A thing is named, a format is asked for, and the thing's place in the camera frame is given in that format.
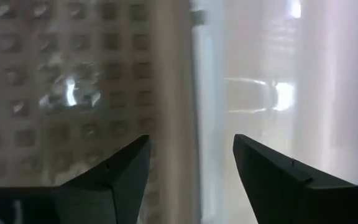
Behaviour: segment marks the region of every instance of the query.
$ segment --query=black plastic part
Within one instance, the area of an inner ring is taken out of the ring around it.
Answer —
[[[135,224],[149,160],[141,136],[60,187],[0,188],[0,223]]]
[[[233,152],[259,224],[358,223],[358,186],[241,134]]]

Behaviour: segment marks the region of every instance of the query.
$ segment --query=grid pattern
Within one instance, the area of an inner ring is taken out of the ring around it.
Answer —
[[[52,185],[73,164],[154,135],[149,17],[147,0],[0,0],[0,185]],[[154,147],[152,157],[150,211]]]

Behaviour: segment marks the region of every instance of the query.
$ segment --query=dark angular object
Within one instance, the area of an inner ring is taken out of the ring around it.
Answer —
[[[233,151],[259,224],[358,223],[358,186],[241,134]]]
[[[136,224],[149,156],[141,136],[59,187],[0,188],[0,223]]]

